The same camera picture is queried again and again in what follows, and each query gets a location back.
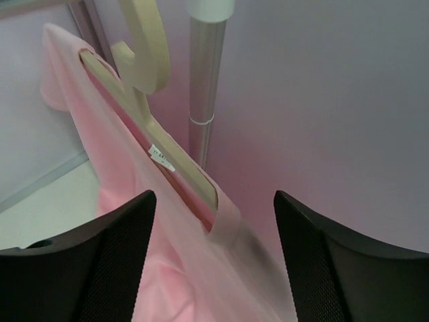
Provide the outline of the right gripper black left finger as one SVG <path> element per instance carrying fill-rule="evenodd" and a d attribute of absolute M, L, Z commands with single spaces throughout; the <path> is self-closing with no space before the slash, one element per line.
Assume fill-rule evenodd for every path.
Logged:
<path fill-rule="evenodd" d="M 155 212 L 145 191 L 70 231 L 1 250 L 1 320 L 130 321 Z"/>

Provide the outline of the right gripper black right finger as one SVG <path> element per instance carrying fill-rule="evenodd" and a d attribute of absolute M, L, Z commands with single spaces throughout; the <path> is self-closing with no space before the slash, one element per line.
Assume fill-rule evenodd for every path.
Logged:
<path fill-rule="evenodd" d="M 284 191 L 274 210 L 299 321 L 427 321 L 428 254 L 373 239 Z"/>

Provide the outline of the light pink t shirt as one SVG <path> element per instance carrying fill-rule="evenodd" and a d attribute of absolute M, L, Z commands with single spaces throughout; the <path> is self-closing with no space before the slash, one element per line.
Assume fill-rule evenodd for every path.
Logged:
<path fill-rule="evenodd" d="M 84 67 L 84 40 L 44 26 L 41 93 L 71 114 L 100 181 L 104 215 L 146 190 L 156 216 L 134 321 L 294 321 L 290 283 L 222 190 L 209 209 Z"/>

